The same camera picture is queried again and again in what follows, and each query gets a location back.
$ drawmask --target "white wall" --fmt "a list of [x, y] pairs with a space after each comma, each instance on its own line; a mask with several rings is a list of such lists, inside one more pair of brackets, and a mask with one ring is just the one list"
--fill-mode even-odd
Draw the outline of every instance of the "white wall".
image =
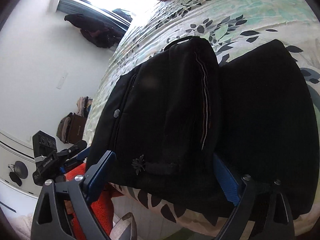
[[94, 98], [113, 54], [88, 42], [63, 13], [48, 12], [49, 3], [21, 0], [0, 32], [0, 129], [30, 144], [38, 130], [54, 136], [80, 96]]

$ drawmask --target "bed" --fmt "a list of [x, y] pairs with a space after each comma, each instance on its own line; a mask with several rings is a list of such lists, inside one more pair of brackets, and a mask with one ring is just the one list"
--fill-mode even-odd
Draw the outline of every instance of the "bed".
[[[221, 66], [271, 40], [280, 40], [305, 77], [320, 130], [320, 23], [305, 0], [168, 0], [157, 3], [134, 19], [110, 59], [85, 126], [83, 139], [89, 145], [103, 107], [119, 77], [162, 52], [170, 42], [189, 35], [206, 38]], [[310, 213], [294, 222], [296, 235], [311, 230], [320, 216], [319, 185]], [[140, 190], [115, 187], [139, 202]], [[201, 234], [216, 236], [226, 221], [221, 218], [213, 225], [210, 219], [196, 212], [178, 216], [172, 204], [164, 200], [154, 212], [161, 214], [165, 205], [177, 224]], [[249, 237], [252, 226], [247, 225], [244, 239]]]

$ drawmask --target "red towel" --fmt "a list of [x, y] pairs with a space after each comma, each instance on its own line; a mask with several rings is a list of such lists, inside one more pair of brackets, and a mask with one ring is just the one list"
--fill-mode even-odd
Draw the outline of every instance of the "red towel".
[[[76, 167], [72, 171], [66, 174], [66, 178], [68, 180], [72, 180], [76, 175], [84, 175], [85, 174], [85, 163]], [[114, 187], [110, 184], [106, 184], [105, 189], [102, 191], [99, 199], [96, 202], [91, 204], [91, 208], [97, 217], [99, 223], [101, 224], [104, 231], [109, 235], [112, 230], [112, 220], [114, 207], [111, 201], [112, 197], [123, 196], [120, 192], [118, 192]], [[75, 233], [75, 237], [77, 240], [86, 240], [84, 233], [79, 225], [79, 222], [76, 218], [76, 214], [73, 213], [73, 232]]]

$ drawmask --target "wall switch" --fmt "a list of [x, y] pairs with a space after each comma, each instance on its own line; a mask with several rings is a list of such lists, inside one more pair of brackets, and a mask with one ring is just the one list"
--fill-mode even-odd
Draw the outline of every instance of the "wall switch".
[[63, 84], [64, 84], [64, 81], [66, 80], [67, 76], [68, 76], [68, 72], [65, 71], [65, 72], [63, 73], [62, 77], [61, 77], [60, 80], [59, 80], [59, 83], [58, 83], [58, 85], [57, 85], [57, 89], [61, 89], [61, 88], [62, 88], [62, 86], [63, 86]]

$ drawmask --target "black backpack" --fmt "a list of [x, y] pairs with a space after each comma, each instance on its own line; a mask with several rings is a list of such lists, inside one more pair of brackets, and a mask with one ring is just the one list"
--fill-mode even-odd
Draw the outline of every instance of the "black backpack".
[[112, 150], [117, 161], [109, 182], [229, 217], [234, 205], [213, 174], [217, 152], [239, 174], [281, 180], [294, 219], [309, 212], [319, 175], [318, 131], [290, 53], [274, 40], [219, 67], [207, 40], [184, 39], [120, 77], [86, 168]]

